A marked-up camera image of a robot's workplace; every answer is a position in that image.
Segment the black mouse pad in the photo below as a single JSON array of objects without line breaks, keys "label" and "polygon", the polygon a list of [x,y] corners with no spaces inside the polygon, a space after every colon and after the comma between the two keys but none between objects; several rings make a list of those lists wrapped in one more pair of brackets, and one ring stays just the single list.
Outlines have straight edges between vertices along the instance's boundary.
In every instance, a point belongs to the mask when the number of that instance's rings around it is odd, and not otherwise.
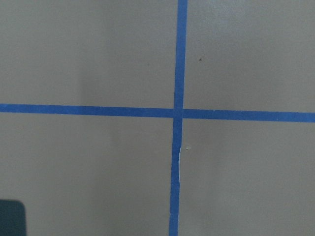
[{"label": "black mouse pad", "polygon": [[26,236],[26,212],[22,202],[0,201],[0,236]]}]

